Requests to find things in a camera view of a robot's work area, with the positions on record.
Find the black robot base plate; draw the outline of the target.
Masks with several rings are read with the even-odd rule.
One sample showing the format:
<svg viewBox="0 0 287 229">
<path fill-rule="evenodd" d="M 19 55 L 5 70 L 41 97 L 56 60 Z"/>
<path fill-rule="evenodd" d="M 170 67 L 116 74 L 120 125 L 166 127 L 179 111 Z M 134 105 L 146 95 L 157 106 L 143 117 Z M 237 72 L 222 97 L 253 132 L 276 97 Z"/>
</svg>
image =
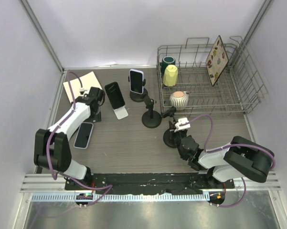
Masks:
<svg viewBox="0 0 287 229">
<path fill-rule="evenodd" d="M 204 189 L 234 189 L 233 180 L 225 183 L 215 181 L 206 173 L 95 173 L 90 183 L 82 184 L 103 194 L 107 186 L 112 186 L 108 194 L 113 195 L 156 195 L 170 193 L 173 195 L 201 194 Z"/>
</svg>

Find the black round-base phone stand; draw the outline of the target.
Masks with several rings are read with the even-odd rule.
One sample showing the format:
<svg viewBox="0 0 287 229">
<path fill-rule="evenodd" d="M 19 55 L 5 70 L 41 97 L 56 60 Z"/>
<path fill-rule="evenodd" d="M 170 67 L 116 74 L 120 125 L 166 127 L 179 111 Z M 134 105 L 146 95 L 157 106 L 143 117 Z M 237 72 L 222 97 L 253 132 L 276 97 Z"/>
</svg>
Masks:
<svg viewBox="0 0 287 229">
<path fill-rule="evenodd" d="M 154 110 L 154 100 L 145 95 L 143 101 L 148 111 L 142 115 L 142 123 L 147 128 L 156 128 L 161 124 L 162 117 L 160 113 Z"/>
</svg>

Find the black phone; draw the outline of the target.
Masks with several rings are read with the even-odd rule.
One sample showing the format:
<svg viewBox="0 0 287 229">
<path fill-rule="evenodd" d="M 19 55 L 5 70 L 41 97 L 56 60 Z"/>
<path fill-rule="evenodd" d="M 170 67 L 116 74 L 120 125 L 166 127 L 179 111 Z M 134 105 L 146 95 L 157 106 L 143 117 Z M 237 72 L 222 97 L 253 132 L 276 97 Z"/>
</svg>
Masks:
<svg viewBox="0 0 287 229">
<path fill-rule="evenodd" d="M 105 91 L 114 110 L 124 107 L 126 105 L 117 82 L 112 82 L 105 85 Z"/>
</svg>

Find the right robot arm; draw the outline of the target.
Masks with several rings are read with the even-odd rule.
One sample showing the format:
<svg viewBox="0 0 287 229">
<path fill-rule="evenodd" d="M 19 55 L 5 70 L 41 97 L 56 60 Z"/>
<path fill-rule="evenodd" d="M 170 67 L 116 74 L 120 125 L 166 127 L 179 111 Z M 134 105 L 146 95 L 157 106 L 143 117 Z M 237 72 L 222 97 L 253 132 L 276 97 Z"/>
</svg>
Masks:
<svg viewBox="0 0 287 229">
<path fill-rule="evenodd" d="M 211 188 L 244 177 L 264 183 L 276 164 L 272 151 L 240 136 L 211 150 L 201 149 L 190 135 L 182 137 L 178 134 L 174 142 L 181 159 L 192 169 L 207 172 L 206 183 Z"/>
</svg>

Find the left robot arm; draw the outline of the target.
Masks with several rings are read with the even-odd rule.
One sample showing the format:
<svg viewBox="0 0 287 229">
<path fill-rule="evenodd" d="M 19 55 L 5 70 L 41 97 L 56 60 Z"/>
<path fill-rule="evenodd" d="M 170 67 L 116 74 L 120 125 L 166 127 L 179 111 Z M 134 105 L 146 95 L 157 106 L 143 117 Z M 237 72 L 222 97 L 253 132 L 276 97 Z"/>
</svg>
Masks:
<svg viewBox="0 0 287 229">
<path fill-rule="evenodd" d="M 105 92 L 91 87 L 89 92 L 74 99 L 69 111 L 48 129 L 39 129 L 35 134 L 34 164 L 49 169 L 54 178 L 57 173 L 76 179 L 81 190 L 88 190 L 93 182 L 89 167 L 72 159 L 69 140 L 83 123 L 101 121 L 101 109 Z"/>
</svg>

